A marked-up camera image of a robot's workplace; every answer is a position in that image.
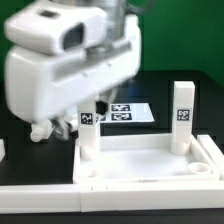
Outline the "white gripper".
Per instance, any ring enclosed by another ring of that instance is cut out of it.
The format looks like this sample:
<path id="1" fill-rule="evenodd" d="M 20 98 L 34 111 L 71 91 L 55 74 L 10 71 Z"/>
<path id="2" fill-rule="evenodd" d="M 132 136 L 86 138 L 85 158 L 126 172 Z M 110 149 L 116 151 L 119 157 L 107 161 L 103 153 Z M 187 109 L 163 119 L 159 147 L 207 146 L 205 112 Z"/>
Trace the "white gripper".
<path id="1" fill-rule="evenodd" d="M 5 63 L 8 109 L 29 123 L 52 119 L 55 136 L 67 140 L 69 125 L 57 116 L 135 76 L 140 56 L 141 32 L 134 15 L 126 17 L 125 37 L 102 56 L 84 50 L 47 56 L 14 46 Z M 95 105 L 98 114 L 107 112 L 106 102 L 98 99 Z"/>

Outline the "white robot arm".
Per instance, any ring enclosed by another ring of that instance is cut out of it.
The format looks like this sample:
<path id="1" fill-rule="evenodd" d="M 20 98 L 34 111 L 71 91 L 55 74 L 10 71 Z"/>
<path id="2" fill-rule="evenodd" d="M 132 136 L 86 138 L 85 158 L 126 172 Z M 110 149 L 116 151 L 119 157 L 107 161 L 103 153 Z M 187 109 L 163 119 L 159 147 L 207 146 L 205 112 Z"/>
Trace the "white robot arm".
<path id="1" fill-rule="evenodd" d="M 138 15 L 127 0 L 35 0 L 4 23 L 13 46 L 5 61 L 11 113 L 54 122 L 69 107 L 135 76 L 141 60 Z"/>

